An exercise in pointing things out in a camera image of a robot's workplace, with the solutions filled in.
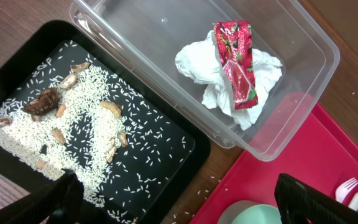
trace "wooden table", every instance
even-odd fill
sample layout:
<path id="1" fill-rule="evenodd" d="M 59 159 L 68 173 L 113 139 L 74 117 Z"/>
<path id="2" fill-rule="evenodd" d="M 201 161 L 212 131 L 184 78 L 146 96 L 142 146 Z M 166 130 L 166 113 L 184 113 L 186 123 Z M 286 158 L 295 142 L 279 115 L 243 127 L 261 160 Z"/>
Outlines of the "wooden table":
<path id="1" fill-rule="evenodd" d="M 71 0 L 0 0 L 0 66 L 44 22 L 52 19 L 70 21 L 68 11 L 71 2 Z M 341 50 L 341 62 L 319 102 L 358 143 L 358 56 L 309 0 L 300 0 L 300 2 Z M 243 149 L 238 147 L 221 149 L 212 144 L 209 159 L 163 223 L 188 223 L 242 152 Z M 0 176 L 0 208 L 25 194 L 27 194 L 25 190 Z"/>

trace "white tissue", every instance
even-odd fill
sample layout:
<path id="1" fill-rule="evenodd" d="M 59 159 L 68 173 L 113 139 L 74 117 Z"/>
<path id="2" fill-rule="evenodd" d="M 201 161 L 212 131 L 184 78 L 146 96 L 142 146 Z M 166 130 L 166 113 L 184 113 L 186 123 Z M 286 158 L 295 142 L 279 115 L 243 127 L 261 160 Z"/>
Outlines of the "white tissue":
<path id="1" fill-rule="evenodd" d="M 234 109 L 233 90 L 230 81 L 222 70 L 218 48 L 214 43 L 214 32 L 211 30 L 206 40 L 185 46 L 176 56 L 178 71 L 195 83 L 208 84 L 204 91 L 203 102 L 208 109 L 222 109 L 226 115 L 233 117 L 234 122 L 246 130 L 253 125 L 266 103 L 269 91 L 282 76 L 282 64 L 276 57 L 266 52 L 252 49 L 255 75 L 255 89 L 258 105 L 244 110 Z"/>

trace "uncooked rice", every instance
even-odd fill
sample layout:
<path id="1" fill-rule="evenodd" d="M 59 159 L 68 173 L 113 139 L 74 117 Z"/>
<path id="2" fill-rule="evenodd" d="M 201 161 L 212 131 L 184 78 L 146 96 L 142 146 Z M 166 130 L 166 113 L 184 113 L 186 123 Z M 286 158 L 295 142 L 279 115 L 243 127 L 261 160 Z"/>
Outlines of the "uncooked rice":
<path id="1" fill-rule="evenodd" d="M 67 106 L 63 116 L 56 118 L 54 112 L 45 115 L 42 122 L 33 122 L 30 115 L 23 112 L 23 101 L 7 99 L 0 107 L 1 117 L 10 117 L 12 124 L 0 128 L 0 146 L 14 156 L 19 157 L 31 168 L 36 170 L 36 162 L 41 158 L 47 164 L 42 170 L 38 170 L 52 180 L 58 179 L 65 172 L 62 169 L 75 171 L 78 179 L 84 184 L 84 199 L 97 207 L 104 206 L 104 200 L 97 197 L 98 186 L 107 180 L 104 175 L 108 163 L 106 162 L 105 149 L 112 147 L 110 137 L 116 136 L 119 131 L 124 131 L 123 122 L 126 117 L 120 119 L 111 116 L 111 112 L 99 105 L 109 95 L 107 82 L 108 72 L 101 67 L 90 66 L 77 73 L 79 82 L 68 91 L 59 89 L 60 80 L 52 79 L 49 87 L 58 87 L 61 102 Z M 53 128 L 62 131 L 67 142 L 73 139 L 70 134 L 74 124 L 78 123 L 85 114 L 93 121 L 87 132 L 93 136 L 87 141 L 86 151 L 92 156 L 87 166 L 80 165 L 76 158 L 70 155 L 66 146 L 59 145 L 52 137 Z M 115 138 L 116 146 L 121 143 Z M 40 149 L 46 144 L 48 153 L 41 154 Z"/>

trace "pink fork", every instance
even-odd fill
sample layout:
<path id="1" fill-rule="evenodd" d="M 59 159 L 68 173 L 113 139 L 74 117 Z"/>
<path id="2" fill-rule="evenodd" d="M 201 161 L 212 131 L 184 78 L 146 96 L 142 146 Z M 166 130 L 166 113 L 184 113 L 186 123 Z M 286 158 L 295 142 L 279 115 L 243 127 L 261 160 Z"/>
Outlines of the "pink fork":
<path id="1" fill-rule="evenodd" d="M 335 199 L 338 202 L 343 203 L 343 200 L 357 184 L 358 181 L 354 177 L 343 182 L 335 191 Z"/>

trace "red wrapper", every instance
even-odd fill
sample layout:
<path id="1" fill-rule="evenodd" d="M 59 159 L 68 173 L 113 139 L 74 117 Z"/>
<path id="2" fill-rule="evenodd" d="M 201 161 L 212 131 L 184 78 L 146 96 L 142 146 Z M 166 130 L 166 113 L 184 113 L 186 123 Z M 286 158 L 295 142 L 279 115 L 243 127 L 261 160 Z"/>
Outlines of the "red wrapper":
<path id="1" fill-rule="evenodd" d="M 247 109 L 257 105 L 249 22 L 216 22 L 214 33 L 223 72 L 233 87 L 234 109 Z"/>

